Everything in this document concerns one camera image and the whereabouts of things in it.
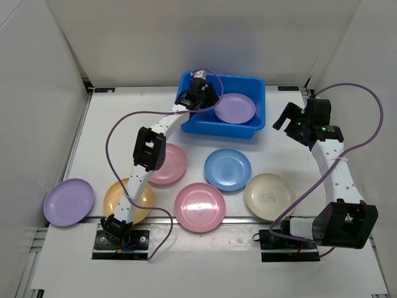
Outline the left aluminium rail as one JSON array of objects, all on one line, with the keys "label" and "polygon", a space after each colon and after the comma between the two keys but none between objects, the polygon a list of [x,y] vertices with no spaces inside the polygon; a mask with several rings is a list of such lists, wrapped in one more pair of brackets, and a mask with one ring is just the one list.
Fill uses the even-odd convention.
[{"label": "left aluminium rail", "polygon": [[[93,92],[94,90],[90,88],[87,104],[83,110],[61,181],[50,190],[46,196],[45,202],[43,203],[43,212],[46,220],[48,223],[57,227],[65,228],[78,223],[88,214],[89,207],[92,207],[94,204],[93,194],[90,194],[83,199],[77,198],[77,195],[79,194],[89,193],[88,182],[81,178],[69,178],[71,165],[76,154]],[[27,264],[25,265],[16,297],[43,296],[43,289],[32,290],[30,285],[36,271],[37,262],[43,248],[47,230],[48,227],[39,227],[33,231],[33,242],[28,247],[29,255]]]}]

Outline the pink plate front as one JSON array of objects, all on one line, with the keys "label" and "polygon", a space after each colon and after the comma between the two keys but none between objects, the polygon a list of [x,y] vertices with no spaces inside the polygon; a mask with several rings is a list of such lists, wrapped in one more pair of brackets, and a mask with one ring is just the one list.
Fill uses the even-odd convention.
[{"label": "pink plate front", "polygon": [[216,229],[226,214],[222,193],[211,184],[192,183],[181,189],[174,201],[177,221],[194,233]]}]

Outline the purple plate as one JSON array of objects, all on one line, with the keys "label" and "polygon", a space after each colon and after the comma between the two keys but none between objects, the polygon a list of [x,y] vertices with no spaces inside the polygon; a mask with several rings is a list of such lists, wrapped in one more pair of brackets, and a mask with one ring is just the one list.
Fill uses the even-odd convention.
[{"label": "purple plate", "polygon": [[58,227],[68,227],[85,218],[94,205],[95,194],[89,182],[71,178],[58,183],[43,204],[45,218]]},{"label": "purple plate", "polygon": [[214,108],[216,116],[229,124],[244,124],[256,114],[255,103],[238,93],[225,94]]}]

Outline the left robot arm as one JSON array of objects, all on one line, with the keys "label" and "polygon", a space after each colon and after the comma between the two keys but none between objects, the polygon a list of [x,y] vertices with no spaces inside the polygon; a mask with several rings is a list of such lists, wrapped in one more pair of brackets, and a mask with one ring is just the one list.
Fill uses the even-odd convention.
[{"label": "left robot arm", "polygon": [[[170,219],[172,218],[170,212],[163,208],[140,205],[140,197],[149,179],[165,162],[168,138],[182,124],[186,123],[192,114],[204,113],[214,109],[223,96],[222,94],[218,95],[213,84],[207,81],[206,70],[197,70],[190,75],[189,88],[181,91],[170,111],[131,112],[119,119],[107,136],[105,142],[106,159],[123,189],[123,195],[111,215],[107,219],[102,219],[100,224],[108,241],[118,249],[125,248],[130,244],[130,230],[135,222],[134,216],[137,209],[159,210]],[[150,127],[139,129],[132,153],[132,173],[128,183],[124,184],[111,162],[109,143],[117,126],[126,118],[138,114],[161,115],[162,118]]]}]

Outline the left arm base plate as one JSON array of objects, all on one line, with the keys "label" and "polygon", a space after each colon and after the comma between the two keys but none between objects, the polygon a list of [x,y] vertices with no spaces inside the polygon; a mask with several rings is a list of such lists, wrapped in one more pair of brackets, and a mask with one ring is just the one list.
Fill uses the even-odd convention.
[{"label": "left arm base plate", "polygon": [[96,232],[92,260],[145,260],[148,257],[150,230],[131,230],[121,244],[110,240],[101,229]]}]

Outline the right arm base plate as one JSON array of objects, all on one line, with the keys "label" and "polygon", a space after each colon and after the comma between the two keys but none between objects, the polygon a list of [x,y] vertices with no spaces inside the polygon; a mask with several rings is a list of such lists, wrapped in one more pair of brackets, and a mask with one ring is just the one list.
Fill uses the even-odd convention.
[{"label": "right arm base plate", "polygon": [[263,263],[320,261],[317,246],[312,243],[276,237],[264,229],[255,233],[252,240],[260,244],[261,261]]}]

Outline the cream plate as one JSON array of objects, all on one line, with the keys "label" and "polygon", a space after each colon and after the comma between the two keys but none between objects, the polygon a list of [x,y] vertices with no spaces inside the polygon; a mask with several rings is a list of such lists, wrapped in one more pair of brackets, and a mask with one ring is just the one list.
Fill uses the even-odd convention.
[{"label": "cream plate", "polygon": [[244,199],[257,217],[273,222],[294,201],[295,192],[285,179],[262,173],[252,177],[244,190]]}]

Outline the blue plate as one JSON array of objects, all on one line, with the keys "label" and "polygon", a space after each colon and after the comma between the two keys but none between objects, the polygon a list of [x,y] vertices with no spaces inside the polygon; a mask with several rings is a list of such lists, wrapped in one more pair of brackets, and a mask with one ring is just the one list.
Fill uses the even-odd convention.
[{"label": "blue plate", "polygon": [[209,154],[204,163],[204,175],[219,190],[233,192],[245,187],[251,178],[252,168],[243,153],[222,148]]}]

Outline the pink plate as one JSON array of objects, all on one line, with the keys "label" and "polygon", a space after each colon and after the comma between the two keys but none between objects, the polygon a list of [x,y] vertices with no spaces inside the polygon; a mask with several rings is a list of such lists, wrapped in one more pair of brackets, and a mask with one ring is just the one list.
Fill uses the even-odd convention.
[{"label": "pink plate", "polygon": [[164,164],[154,172],[149,181],[158,185],[172,184],[182,177],[186,168],[187,158],[183,149],[175,144],[168,143]]},{"label": "pink plate", "polygon": [[174,201],[177,221],[194,233],[216,229],[226,214],[222,193],[211,184],[192,183],[181,189]]}]

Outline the pink plate back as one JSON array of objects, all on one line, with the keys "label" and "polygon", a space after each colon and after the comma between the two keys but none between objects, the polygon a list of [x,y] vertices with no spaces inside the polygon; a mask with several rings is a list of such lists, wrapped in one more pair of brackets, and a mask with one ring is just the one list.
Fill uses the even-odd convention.
[{"label": "pink plate back", "polygon": [[168,143],[164,164],[154,172],[149,181],[158,185],[172,184],[182,177],[186,168],[187,158],[183,149],[175,144]]}]

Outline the yellow plate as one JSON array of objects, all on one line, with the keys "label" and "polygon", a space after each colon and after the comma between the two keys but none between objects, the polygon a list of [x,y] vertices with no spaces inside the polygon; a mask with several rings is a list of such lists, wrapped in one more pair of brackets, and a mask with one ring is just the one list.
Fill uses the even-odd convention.
[{"label": "yellow plate", "polygon": [[[123,189],[119,182],[114,183],[106,192],[103,202],[104,214],[106,217],[110,216],[114,211],[123,194]],[[143,207],[152,207],[154,204],[154,193],[147,184],[140,197],[138,205]],[[133,225],[140,223],[150,213],[150,210],[139,209],[135,210]]]}]

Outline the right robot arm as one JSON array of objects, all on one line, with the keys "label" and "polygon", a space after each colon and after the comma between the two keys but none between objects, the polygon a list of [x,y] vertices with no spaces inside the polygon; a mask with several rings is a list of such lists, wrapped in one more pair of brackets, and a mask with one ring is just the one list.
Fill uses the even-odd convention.
[{"label": "right robot arm", "polygon": [[318,246],[361,249],[365,246],[375,222],[378,210],[366,204],[352,179],[344,158],[344,137],[338,126],[330,125],[331,103],[327,99],[309,99],[305,108],[289,102],[273,128],[280,130],[286,120],[288,137],[309,148],[315,158],[321,177],[307,197],[322,185],[326,195],[326,206],[316,217],[284,217],[301,200],[295,201],[276,221],[281,223],[279,233],[269,232],[279,238],[286,248],[299,242]]}]

